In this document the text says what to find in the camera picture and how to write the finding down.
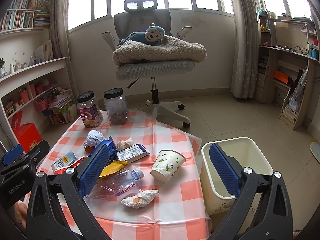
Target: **chair armrest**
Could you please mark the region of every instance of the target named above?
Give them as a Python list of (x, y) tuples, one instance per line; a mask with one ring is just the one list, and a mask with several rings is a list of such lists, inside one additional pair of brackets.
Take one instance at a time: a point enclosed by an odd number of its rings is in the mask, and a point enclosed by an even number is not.
[(192, 31), (192, 27), (191, 26), (186, 26), (183, 27), (178, 33), (177, 33), (177, 38), (180, 40), (183, 40), (183, 38)]
[(105, 40), (105, 42), (109, 45), (109, 47), (112, 49), (112, 51), (115, 51), (116, 42), (113, 35), (110, 32), (105, 32), (105, 33), (102, 33), (101, 36)]

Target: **black jar lid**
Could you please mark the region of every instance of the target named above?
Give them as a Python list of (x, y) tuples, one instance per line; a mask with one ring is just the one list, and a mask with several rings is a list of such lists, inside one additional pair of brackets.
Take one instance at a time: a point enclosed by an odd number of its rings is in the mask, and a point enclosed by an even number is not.
[(113, 88), (113, 89), (107, 90), (106, 92), (103, 93), (103, 96), (106, 99), (117, 98), (121, 95), (123, 95), (122, 88)]
[(84, 103), (86, 101), (89, 101), (93, 97), (94, 97), (94, 93), (92, 91), (87, 91), (77, 96), (77, 100), (79, 103)]

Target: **checkered tablecloth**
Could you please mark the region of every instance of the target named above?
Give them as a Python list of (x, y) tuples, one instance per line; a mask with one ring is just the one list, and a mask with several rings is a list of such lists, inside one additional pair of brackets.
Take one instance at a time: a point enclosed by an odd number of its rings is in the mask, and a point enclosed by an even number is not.
[[(110, 200), (88, 204), (102, 228), (113, 240), (202, 240), (209, 236), (208, 218), (204, 210), (195, 155), (201, 139), (157, 122), (141, 111), (130, 112), (129, 120), (121, 126), (110, 126), (107, 113), (102, 111), (103, 123), (95, 128), (106, 138), (119, 140), (132, 138), (150, 152), (126, 168), (140, 167), (145, 177), (139, 181), (142, 190), (157, 189), (159, 195), (146, 207), (133, 209), (122, 206), (123, 195)], [(66, 153), (73, 151), (77, 157), (86, 155), (83, 142), (91, 129), (85, 128), (79, 118), (59, 139), (40, 165), (40, 170), (53, 174), (50, 165)], [(182, 153), (186, 162), (167, 183), (159, 182), (150, 175), (157, 154), (162, 149)], [(62, 195), (59, 196), (65, 217), (71, 229), (80, 233)]]

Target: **jar label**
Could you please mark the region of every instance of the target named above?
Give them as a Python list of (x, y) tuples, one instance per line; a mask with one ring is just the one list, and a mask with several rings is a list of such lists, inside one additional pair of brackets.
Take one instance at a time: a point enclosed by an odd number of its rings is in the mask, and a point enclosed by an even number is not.
[(96, 124), (100, 121), (96, 105), (79, 109), (84, 124)]

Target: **plastic jar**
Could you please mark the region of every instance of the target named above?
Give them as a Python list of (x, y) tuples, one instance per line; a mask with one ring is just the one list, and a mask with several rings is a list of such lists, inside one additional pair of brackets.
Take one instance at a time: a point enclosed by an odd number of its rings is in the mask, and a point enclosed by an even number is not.
[(128, 107), (122, 88), (104, 92), (104, 105), (111, 124), (125, 124), (128, 121)]
[(85, 127), (98, 127), (103, 116), (100, 112), (98, 105), (98, 99), (94, 96), (92, 91), (84, 92), (77, 97), (79, 109), (82, 121)]

